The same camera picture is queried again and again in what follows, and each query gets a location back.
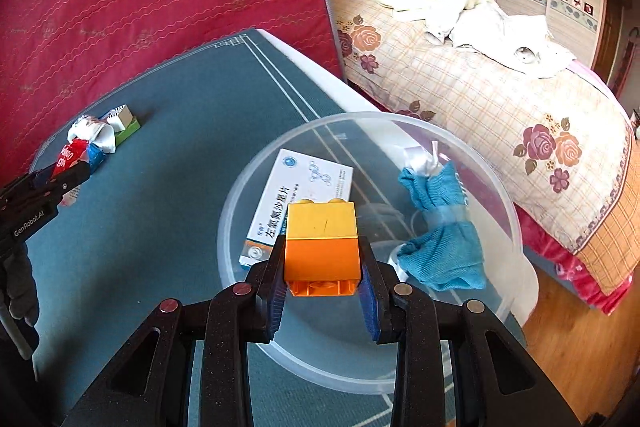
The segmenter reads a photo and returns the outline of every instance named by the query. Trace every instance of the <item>yellow toy block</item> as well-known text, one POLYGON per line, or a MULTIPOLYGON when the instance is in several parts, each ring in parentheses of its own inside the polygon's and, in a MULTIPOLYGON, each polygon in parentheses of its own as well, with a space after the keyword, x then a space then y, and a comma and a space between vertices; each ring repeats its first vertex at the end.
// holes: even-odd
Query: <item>yellow toy block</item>
POLYGON ((287 210, 284 280, 295 296, 353 295, 360 282, 353 202, 302 200, 287 210))

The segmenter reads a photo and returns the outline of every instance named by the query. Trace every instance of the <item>leaf print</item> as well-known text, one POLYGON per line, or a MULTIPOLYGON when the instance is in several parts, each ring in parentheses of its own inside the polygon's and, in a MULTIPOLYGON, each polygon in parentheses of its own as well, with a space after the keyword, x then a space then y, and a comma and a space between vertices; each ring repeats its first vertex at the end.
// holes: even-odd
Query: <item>leaf print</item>
POLYGON ((420 118, 422 118, 425 122, 430 122, 436 114, 433 111, 422 111, 420 113, 420 118))
POLYGON ((524 158, 524 156, 527 155, 527 148, 524 147, 522 143, 520 145, 516 145, 515 149, 513 150, 513 155, 517 156, 518 158, 524 158))
POLYGON ((536 170, 537 166, 538 162, 532 160, 531 158, 524 162, 524 170, 527 173, 527 176, 529 176, 534 170, 536 170))

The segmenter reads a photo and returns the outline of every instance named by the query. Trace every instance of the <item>black glove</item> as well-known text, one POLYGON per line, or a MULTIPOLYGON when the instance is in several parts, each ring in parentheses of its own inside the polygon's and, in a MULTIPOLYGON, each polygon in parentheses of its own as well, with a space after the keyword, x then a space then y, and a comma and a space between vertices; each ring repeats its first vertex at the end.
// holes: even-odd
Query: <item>black glove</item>
MULTIPOLYGON (((33 328, 40 315, 40 306, 31 261, 27 257, 27 245, 21 243, 16 246, 11 256, 4 261, 4 270, 6 295, 10 300, 9 312, 14 319, 24 318, 24 321, 33 328)), ((2 288, 0 288, 0 298, 7 302, 2 288)), ((2 325, 0 325, 0 339, 9 340, 2 325)))

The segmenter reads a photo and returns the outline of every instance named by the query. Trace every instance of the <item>blue towel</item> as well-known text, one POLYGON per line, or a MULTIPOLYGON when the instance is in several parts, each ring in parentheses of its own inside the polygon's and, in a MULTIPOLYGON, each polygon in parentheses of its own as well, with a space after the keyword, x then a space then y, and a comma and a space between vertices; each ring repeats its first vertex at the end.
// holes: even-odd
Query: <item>blue towel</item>
POLYGON ((398 181, 409 190, 429 227, 399 250, 400 267, 436 291, 484 289, 482 246, 468 220, 466 196, 453 163, 431 177, 403 169, 398 181))

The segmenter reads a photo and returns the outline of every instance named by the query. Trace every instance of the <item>plaid bedspread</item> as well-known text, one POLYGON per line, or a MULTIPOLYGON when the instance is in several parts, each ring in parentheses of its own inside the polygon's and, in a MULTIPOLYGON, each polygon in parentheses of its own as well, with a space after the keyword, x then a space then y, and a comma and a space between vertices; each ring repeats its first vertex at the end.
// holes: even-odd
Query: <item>plaid bedspread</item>
POLYGON ((397 22, 373 0, 332 5, 348 79, 476 149, 604 296, 628 287, 640 259, 640 158, 601 92, 568 70, 529 78, 472 50, 433 46, 424 22, 397 22))

